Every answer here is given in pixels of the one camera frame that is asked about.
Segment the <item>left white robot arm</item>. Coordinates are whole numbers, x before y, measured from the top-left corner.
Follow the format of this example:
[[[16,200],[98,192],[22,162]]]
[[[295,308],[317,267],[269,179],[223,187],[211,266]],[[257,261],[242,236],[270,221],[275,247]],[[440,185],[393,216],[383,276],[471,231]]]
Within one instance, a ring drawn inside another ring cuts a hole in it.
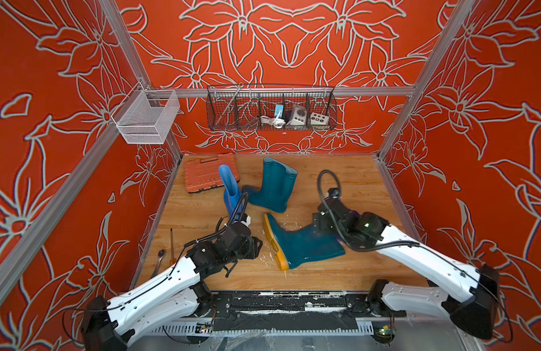
[[[206,278],[230,273],[240,260],[258,258],[263,243],[245,222],[184,245],[184,255],[169,269],[109,300],[100,296],[84,311],[80,334],[86,350],[126,350],[171,320],[203,316],[213,307]]]

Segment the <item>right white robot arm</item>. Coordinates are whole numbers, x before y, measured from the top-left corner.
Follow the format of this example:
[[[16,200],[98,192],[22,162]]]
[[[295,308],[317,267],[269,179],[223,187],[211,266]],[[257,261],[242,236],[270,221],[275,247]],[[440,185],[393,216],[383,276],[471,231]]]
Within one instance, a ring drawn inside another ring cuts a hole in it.
[[[454,260],[381,216],[348,209],[337,197],[322,201],[313,215],[313,226],[317,233],[336,235],[353,251],[387,256],[434,284],[421,288],[378,280],[368,299],[370,307],[379,312],[410,311],[447,318],[471,336],[492,338],[499,307],[498,270]]]

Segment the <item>bright blue rubber boot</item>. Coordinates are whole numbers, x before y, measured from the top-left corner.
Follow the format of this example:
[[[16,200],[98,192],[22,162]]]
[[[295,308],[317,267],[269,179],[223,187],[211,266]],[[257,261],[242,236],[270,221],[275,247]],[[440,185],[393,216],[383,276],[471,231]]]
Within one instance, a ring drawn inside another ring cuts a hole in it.
[[[219,166],[219,175],[225,188],[224,203],[232,222],[237,222],[243,210],[243,200],[238,182],[228,165]]]

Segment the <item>teal boot with yellow sole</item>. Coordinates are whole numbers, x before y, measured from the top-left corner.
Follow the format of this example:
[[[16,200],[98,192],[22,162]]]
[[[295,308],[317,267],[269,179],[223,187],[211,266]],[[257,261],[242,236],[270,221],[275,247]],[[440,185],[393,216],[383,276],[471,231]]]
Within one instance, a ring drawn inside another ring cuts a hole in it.
[[[276,213],[284,213],[292,195],[298,171],[278,160],[263,160],[263,180],[260,188],[246,185],[242,192],[249,194],[249,203]]]

